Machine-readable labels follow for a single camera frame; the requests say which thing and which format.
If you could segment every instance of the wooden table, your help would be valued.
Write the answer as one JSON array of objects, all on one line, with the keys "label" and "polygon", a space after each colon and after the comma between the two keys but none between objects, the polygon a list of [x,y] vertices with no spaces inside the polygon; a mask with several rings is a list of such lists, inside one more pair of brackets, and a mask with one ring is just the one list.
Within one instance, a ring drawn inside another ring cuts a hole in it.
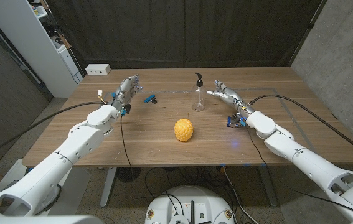
[{"label": "wooden table", "polygon": [[[214,80],[224,82],[246,101],[264,94],[290,97],[311,109],[342,133],[350,136],[316,95],[291,68],[187,68],[112,70],[105,76],[87,76],[63,108],[87,101],[98,101],[97,90],[113,92],[124,78],[140,74],[143,91],[131,102],[131,113],[123,117],[126,150],[132,166],[241,166],[262,164],[245,128],[226,127],[227,117],[236,111],[222,100],[206,95],[205,109],[191,109],[191,90],[197,81],[195,72],[203,74],[204,86],[215,88]],[[158,103],[143,103],[155,94]],[[335,164],[353,164],[353,146],[325,125],[286,100],[264,98],[254,106],[289,130],[300,144]],[[22,160],[36,166],[56,150],[68,136],[70,128],[84,120],[98,105],[81,106],[57,115]],[[174,135],[177,120],[187,118],[194,133],[187,142]],[[76,166],[128,166],[123,149],[120,121],[101,146],[85,156]],[[254,142],[269,165],[291,164],[269,151],[263,140],[252,131]]]}]

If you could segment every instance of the power strip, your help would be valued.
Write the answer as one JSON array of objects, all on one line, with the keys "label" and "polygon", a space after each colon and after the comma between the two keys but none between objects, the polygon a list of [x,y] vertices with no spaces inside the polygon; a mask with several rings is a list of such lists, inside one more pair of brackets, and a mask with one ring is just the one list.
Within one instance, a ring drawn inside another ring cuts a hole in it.
[{"label": "power strip", "polygon": [[111,68],[108,64],[89,64],[85,70],[88,75],[107,75]]}]

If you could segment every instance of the black wheel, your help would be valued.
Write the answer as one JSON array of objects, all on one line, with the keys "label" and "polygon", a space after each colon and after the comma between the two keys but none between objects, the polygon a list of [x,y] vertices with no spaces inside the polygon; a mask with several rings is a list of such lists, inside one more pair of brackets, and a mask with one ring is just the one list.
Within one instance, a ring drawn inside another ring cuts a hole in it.
[{"label": "black wheel", "polygon": [[117,178],[122,183],[129,183],[136,180],[141,172],[141,167],[132,167],[133,170],[133,178],[132,179],[132,172],[130,167],[119,167],[117,168]]}]

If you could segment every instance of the black curtain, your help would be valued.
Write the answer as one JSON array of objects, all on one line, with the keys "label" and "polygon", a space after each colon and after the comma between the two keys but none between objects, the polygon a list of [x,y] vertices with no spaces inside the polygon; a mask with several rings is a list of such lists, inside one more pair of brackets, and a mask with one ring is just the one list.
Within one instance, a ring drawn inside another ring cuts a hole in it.
[{"label": "black curtain", "polygon": [[321,0],[48,1],[78,61],[111,68],[288,66]]}]

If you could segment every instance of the clear plastic bottle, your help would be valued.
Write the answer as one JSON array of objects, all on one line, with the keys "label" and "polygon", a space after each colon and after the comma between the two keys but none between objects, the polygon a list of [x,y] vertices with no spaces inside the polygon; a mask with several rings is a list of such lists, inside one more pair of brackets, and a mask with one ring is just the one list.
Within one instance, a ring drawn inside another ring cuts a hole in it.
[{"label": "clear plastic bottle", "polygon": [[192,109],[195,111],[202,111],[204,109],[204,100],[207,90],[204,87],[204,83],[201,80],[202,75],[195,73],[199,77],[197,83],[193,86],[192,92]]}]

